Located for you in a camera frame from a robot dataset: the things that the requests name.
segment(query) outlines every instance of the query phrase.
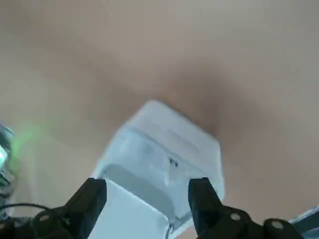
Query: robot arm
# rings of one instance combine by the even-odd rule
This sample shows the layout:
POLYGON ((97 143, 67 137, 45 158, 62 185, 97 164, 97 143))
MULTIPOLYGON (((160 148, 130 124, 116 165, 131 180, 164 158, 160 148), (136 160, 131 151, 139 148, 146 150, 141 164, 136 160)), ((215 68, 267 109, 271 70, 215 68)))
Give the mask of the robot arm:
MULTIPOLYGON (((10 218, 1 221, 0 239, 87 239, 106 201, 105 180, 89 178, 54 214, 43 211, 18 228, 10 218)), ((302 239, 286 221, 268 219, 261 226, 246 212, 222 205, 207 178, 190 180, 188 201, 198 239, 302 239)))
POLYGON ((293 226, 267 219, 263 226, 239 209, 222 205, 207 178, 191 179, 188 202, 198 239, 302 239, 293 226))

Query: white plastic container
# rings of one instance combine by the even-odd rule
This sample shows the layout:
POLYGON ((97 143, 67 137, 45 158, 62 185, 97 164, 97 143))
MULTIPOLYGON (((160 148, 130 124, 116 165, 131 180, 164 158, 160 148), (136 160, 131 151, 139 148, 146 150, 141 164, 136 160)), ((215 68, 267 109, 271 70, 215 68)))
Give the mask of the white plastic container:
POLYGON ((117 131, 92 177, 106 180, 107 203, 90 239, 175 238, 193 223, 191 178, 208 177, 224 198, 218 141, 158 101, 117 131))

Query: black wire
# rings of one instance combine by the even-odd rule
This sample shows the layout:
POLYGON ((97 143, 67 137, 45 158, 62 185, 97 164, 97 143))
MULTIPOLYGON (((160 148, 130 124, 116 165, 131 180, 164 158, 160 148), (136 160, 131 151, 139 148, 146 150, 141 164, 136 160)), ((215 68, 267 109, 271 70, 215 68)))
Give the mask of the black wire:
POLYGON ((15 208, 15 207, 31 207, 31 208, 40 208, 43 210, 46 210, 48 212, 50 212, 53 216, 55 216, 56 218, 58 218, 65 227, 67 227, 67 223, 65 221, 65 219, 63 217, 61 217, 61 215, 59 215, 56 211, 54 211, 51 208, 48 208, 46 206, 43 205, 39 205, 39 204, 35 204, 35 203, 12 203, 12 204, 7 204, 7 205, 3 205, 0 207, 0 211, 7 209, 7 208, 15 208))

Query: screw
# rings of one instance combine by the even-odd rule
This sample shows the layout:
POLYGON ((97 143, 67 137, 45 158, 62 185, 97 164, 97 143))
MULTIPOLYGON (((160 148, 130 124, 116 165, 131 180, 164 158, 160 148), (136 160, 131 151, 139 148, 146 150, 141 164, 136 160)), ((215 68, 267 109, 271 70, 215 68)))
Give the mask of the screw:
POLYGON ((283 229, 284 225, 279 221, 272 221, 271 225, 276 229, 283 229))
POLYGON ((234 221, 239 221, 240 220, 240 216, 237 213, 232 213, 230 215, 231 219, 234 221))
POLYGON ((43 215, 43 216, 41 216, 41 217, 40 217, 40 219, 39 219, 39 220, 40 220, 41 222, 43 222, 43 221, 48 220, 49 218, 50 218, 50 216, 49 216, 49 215, 43 215))

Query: beige surface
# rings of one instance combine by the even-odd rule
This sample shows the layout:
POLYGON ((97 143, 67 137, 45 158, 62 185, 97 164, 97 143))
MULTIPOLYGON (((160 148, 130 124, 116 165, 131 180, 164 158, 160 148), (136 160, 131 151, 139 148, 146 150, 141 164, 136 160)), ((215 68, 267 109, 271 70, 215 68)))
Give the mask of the beige surface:
POLYGON ((37 132, 21 150, 32 192, 21 198, 63 203, 117 127, 157 98, 220 139, 225 203, 258 221, 314 206, 318 9, 316 0, 1 1, 0 119, 37 132))

